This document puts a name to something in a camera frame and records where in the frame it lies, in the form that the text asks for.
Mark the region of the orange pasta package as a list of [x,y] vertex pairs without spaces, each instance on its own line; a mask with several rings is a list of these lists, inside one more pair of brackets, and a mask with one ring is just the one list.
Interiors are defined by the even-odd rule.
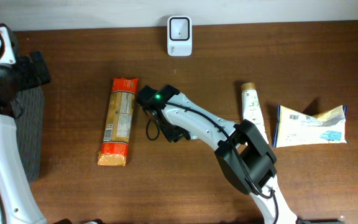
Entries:
[[138,81],[138,78],[113,79],[99,166],[126,165]]

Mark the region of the yellow white wipes bag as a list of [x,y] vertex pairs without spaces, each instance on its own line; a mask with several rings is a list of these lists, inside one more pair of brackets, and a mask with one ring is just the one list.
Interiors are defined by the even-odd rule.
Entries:
[[346,105],[314,116],[279,105],[272,146],[346,143],[346,118]]

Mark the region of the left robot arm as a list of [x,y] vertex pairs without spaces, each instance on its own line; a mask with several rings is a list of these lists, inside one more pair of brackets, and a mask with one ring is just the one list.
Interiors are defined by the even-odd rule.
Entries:
[[14,65],[0,64],[0,223],[46,223],[29,187],[17,146],[12,101],[23,90],[50,83],[41,52],[21,56]]

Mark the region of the white tube brown cap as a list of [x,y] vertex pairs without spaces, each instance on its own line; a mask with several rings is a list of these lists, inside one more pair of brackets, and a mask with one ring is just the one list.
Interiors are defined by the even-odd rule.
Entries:
[[264,118],[260,107],[259,97],[254,83],[244,83],[241,85],[242,97],[242,119],[254,123],[265,139],[269,143],[265,131]]

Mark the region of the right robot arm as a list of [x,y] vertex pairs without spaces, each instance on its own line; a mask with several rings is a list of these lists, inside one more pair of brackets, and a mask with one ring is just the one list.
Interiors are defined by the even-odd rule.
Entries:
[[200,139],[213,151],[228,182],[250,195],[265,223],[299,223],[278,186],[277,158],[256,125],[220,118],[190,101],[171,85],[143,87],[136,97],[158,133],[168,142]]

